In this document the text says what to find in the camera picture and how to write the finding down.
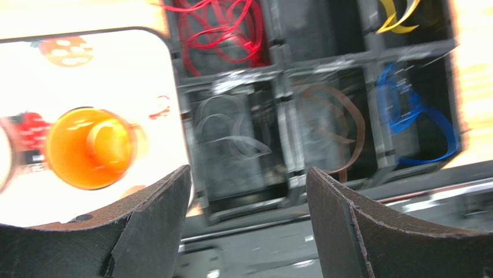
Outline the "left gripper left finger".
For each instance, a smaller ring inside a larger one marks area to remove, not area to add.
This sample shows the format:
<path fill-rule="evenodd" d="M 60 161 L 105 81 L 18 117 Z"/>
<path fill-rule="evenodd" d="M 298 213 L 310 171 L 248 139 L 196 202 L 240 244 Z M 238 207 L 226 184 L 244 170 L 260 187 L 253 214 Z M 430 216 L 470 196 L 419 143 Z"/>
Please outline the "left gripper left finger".
<path fill-rule="evenodd" d="M 183 165 L 75 221 L 1 225 L 1 276 L 172 277 L 191 185 Z"/>

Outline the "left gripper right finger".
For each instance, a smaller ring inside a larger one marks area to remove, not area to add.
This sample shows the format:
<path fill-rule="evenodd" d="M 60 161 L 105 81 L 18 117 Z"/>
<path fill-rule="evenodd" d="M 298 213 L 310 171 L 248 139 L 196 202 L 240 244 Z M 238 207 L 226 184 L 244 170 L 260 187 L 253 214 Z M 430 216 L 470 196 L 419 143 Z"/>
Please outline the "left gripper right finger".
<path fill-rule="evenodd" d="M 324 277 L 491 277 L 492 234 L 421 220 L 310 168 L 307 199 Z"/>

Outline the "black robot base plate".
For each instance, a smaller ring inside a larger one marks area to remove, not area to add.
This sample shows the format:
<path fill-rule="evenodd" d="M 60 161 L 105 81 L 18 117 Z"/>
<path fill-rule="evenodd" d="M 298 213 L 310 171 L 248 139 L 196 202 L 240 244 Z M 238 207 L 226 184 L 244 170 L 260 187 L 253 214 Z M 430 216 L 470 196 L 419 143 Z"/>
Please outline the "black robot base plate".
<path fill-rule="evenodd" d="M 491 277 L 492 162 L 362 191 L 318 170 L 307 204 L 186 220 L 174 277 Z"/>

